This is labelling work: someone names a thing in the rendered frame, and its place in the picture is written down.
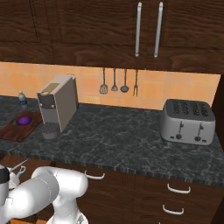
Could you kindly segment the silver four-slot toaster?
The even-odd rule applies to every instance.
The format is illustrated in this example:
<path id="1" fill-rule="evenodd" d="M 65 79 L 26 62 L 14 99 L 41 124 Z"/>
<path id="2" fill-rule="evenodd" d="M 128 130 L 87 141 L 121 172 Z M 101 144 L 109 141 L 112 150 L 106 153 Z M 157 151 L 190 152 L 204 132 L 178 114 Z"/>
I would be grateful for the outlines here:
<path id="1" fill-rule="evenodd" d="M 168 99 L 160 118 L 160 135 L 170 142 L 209 145 L 214 139 L 215 116 L 205 101 Z"/>

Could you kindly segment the hanging whisk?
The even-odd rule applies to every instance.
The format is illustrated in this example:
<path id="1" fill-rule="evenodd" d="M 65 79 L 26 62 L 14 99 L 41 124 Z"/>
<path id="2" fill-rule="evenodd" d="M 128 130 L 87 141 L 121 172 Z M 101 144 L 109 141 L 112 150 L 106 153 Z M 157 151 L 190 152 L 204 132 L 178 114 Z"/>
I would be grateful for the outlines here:
<path id="1" fill-rule="evenodd" d="M 115 91 L 118 91 L 118 87 L 116 85 L 116 69 L 114 68 L 113 71 L 114 71 L 114 84 L 111 88 L 111 91 L 115 92 Z"/>

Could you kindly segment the dark wood cupboard door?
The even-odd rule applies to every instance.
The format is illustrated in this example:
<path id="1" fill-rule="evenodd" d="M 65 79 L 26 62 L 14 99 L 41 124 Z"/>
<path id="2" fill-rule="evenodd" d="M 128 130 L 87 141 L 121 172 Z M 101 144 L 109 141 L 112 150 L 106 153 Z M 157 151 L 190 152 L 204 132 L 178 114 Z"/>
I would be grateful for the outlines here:
<path id="1" fill-rule="evenodd" d="M 137 4 L 142 3 L 139 56 L 135 56 Z M 59 65 L 145 66 L 150 0 L 56 0 L 53 50 Z"/>
<path id="2" fill-rule="evenodd" d="M 53 63 L 45 0 L 0 0 L 0 61 Z"/>
<path id="3" fill-rule="evenodd" d="M 164 9 L 154 58 L 160 2 Z M 147 15 L 147 69 L 224 73 L 224 0 L 150 0 Z"/>

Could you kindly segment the grey coffee machine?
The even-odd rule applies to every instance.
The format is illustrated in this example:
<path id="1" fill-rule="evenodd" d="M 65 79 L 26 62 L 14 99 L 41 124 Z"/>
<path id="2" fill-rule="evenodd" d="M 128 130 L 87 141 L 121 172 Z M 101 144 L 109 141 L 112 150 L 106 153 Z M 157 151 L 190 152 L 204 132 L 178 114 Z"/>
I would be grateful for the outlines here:
<path id="1" fill-rule="evenodd" d="M 37 92 L 44 139 L 54 139 L 69 124 L 78 107 L 75 76 L 58 75 Z"/>

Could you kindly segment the dark wood drawer front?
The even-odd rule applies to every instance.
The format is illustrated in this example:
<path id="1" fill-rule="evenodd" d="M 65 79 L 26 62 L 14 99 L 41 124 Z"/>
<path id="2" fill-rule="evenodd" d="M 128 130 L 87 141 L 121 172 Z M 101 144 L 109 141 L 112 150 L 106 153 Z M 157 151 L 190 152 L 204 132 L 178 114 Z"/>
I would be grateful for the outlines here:
<path id="1" fill-rule="evenodd" d="M 170 192 L 167 189 L 168 183 L 175 189 L 187 190 L 190 186 L 192 190 L 189 194 Z M 179 180 L 153 178 L 142 175 L 136 175 L 136 189 L 143 190 L 147 195 L 159 195 L 163 198 L 171 198 L 187 202 L 200 201 L 216 205 L 219 205 L 224 198 L 224 188 L 222 187 L 196 185 Z"/>
<path id="2" fill-rule="evenodd" d="M 77 199 L 79 209 L 89 224 L 131 224 L 135 176 L 76 164 L 55 163 L 56 167 L 105 175 L 102 180 L 89 179 L 87 192 Z"/>
<path id="3" fill-rule="evenodd" d="M 136 203 L 133 224 L 211 224 L 218 206 L 148 196 Z"/>

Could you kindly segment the hanging ladle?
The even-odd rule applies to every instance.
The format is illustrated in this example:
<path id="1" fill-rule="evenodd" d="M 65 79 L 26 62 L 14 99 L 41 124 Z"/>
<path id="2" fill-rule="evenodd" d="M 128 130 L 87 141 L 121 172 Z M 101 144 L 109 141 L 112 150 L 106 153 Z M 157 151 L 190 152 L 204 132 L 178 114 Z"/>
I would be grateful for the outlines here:
<path id="1" fill-rule="evenodd" d="M 124 79 L 127 80 L 127 70 L 124 70 Z M 123 93 L 127 93 L 129 91 L 129 87 L 126 84 L 124 84 L 123 86 L 121 86 L 120 90 Z"/>

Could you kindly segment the dark wooden cutting board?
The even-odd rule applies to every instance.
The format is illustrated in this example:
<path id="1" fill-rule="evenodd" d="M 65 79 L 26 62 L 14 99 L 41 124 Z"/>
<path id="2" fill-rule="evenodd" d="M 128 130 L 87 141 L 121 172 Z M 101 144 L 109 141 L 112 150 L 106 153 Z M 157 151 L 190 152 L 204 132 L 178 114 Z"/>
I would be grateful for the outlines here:
<path id="1" fill-rule="evenodd" d="M 26 125 L 16 125 L 17 120 L 24 116 L 29 116 L 31 122 Z M 0 139 L 22 143 L 41 123 L 40 112 L 24 110 L 0 130 Z"/>

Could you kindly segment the small white kitchen tool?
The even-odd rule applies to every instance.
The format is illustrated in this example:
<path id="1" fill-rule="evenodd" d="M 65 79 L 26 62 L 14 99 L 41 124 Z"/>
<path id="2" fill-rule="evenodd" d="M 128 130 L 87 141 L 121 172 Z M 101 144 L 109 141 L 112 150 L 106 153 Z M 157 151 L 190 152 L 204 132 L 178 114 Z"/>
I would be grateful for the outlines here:
<path id="1" fill-rule="evenodd" d="M 18 177 L 14 172 L 12 172 L 12 173 L 10 174 L 9 188 L 10 188 L 10 189 L 14 189 L 14 188 L 16 188 L 19 184 L 20 184 L 19 177 Z"/>

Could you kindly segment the dark wood open drawer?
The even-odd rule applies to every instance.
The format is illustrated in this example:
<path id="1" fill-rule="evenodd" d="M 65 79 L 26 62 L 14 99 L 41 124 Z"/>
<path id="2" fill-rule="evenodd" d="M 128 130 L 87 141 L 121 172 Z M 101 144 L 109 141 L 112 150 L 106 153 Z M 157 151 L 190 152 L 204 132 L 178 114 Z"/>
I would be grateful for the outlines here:
<path id="1" fill-rule="evenodd" d="M 25 157 L 15 157 L 12 155 L 4 155 L 0 153 L 0 164 L 6 167 L 14 167 L 15 165 L 23 162 Z M 34 170 L 40 166 L 48 166 L 51 164 L 51 161 L 41 160 L 41 159 L 29 159 L 24 166 L 26 171 L 20 176 L 20 182 L 23 183 L 26 180 L 30 179 Z M 40 212 L 29 216 L 27 218 L 21 219 L 21 221 L 28 221 L 31 224 L 35 224 L 37 220 L 48 221 L 53 215 L 53 206 L 49 205 Z"/>

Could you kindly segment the clear water bottle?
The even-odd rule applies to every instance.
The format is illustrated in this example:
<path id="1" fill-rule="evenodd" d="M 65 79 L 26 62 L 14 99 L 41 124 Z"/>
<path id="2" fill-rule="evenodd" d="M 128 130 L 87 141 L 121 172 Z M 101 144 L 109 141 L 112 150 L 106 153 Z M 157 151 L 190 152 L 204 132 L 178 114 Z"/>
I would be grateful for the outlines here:
<path id="1" fill-rule="evenodd" d="M 18 99 L 19 99 L 21 107 L 23 109 L 27 109 L 28 108 L 27 100 L 25 98 L 25 94 L 22 91 L 19 92 Z"/>

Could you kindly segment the purple eggplant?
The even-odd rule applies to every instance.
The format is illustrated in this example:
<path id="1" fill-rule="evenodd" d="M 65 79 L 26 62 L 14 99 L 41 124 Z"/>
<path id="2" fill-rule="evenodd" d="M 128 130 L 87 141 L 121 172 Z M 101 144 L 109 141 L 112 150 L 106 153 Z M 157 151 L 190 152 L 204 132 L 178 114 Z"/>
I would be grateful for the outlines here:
<path id="1" fill-rule="evenodd" d="M 32 122 L 32 118 L 28 115 L 22 116 L 13 122 L 14 126 L 26 126 Z"/>

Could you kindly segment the hanging slotted spatula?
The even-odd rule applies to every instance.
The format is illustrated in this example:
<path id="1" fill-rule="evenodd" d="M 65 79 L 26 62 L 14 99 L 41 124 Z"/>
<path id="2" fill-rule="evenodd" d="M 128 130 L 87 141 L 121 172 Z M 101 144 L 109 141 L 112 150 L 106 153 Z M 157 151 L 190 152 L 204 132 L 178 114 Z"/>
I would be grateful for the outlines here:
<path id="1" fill-rule="evenodd" d="M 108 85 L 106 84 L 106 74 L 105 74 L 105 68 L 102 69 L 103 72 L 103 83 L 100 85 L 99 93 L 101 95 L 106 95 L 109 91 Z"/>

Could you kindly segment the hanging meat fork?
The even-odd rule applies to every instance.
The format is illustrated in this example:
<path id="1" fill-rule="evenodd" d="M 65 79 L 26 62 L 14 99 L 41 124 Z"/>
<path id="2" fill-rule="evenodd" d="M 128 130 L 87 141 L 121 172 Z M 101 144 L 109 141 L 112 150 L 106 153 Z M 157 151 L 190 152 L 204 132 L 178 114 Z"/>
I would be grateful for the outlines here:
<path id="1" fill-rule="evenodd" d="M 138 78 L 138 70 L 136 70 L 136 74 L 135 74 L 135 85 L 133 87 L 133 96 L 137 96 L 138 95 L 137 78 Z"/>

